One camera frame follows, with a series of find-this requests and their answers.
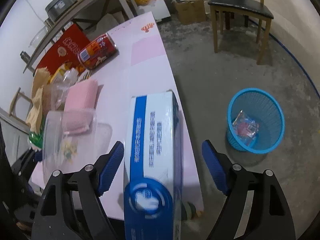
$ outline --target brown cardboard box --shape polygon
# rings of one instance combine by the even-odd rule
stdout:
[[[206,21],[203,0],[176,2],[175,7],[178,19],[184,25]]]

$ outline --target black chair seat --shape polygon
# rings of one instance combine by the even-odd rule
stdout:
[[[273,19],[273,15],[267,6],[255,0],[210,0],[209,5],[236,8],[262,15]]]

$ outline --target pink napkin pack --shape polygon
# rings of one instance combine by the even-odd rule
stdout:
[[[97,99],[98,81],[95,79],[87,79],[70,87],[64,111],[75,109],[91,108]],[[64,134],[78,134],[89,130],[92,122],[92,115],[88,112],[76,112],[63,118],[62,129]]]

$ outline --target chair leg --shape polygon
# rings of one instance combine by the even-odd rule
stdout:
[[[223,34],[223,19],[222,19],[222,11],[219,11],[219,20],[220,20],[220,33]]]
[[[244,16],[244,27],[247,28],[248,25],[249,25],[249,16],[245,15],[245,16]]]
[[[226,30],[230,30],[230,13],[224,12],[224,21],[226,22]]]
[[[257,59],[257,65],[260,65],[261,60],[263,58],[264,51],[265,51],[266,46],[268,44],[270,27],[271,27],[271,19],[268,19],[266,22],[266,30],[264,31],[264,37],[263,37],[262,45],[260,48],[260,53],[259,53],[259,56]]]
[[[218,30],[217,30],[216,10],[214,6],[210,6],[210,12],[211,12],[214,52],[217,53],[218,52]]]
[[[257,32],[257,39],[256,39],[256,43],[259,43],[259,39],[260,39],[260,32],[261,32],[261,25],[262,25],[262,20],[259,19],[259,26],[258,26],[258,32]]]

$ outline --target blue and white box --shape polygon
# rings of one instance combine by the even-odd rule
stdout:
[[[179,107],[172,91],[131,99],[124,152],[126,240],[179,240]]]

